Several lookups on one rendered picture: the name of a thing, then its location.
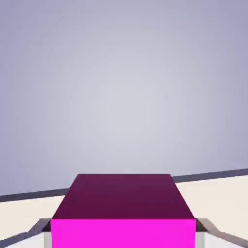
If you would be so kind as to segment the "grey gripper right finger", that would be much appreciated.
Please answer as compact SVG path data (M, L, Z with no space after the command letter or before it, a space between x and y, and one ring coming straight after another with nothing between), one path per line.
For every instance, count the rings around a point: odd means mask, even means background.
M207 218L198 218L195 248L248 248L248 240L220 231Z

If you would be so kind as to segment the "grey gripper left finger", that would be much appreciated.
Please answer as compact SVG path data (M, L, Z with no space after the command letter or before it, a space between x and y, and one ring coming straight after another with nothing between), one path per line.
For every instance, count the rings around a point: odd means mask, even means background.
M0 240L0 248L52 248L50 219L41 218L29 231Z

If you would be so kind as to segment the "small magenta cube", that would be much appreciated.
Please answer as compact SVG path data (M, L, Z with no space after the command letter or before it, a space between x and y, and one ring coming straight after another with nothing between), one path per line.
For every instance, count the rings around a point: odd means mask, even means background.
M52 248L195 248L168 174L79 174L50 221Z

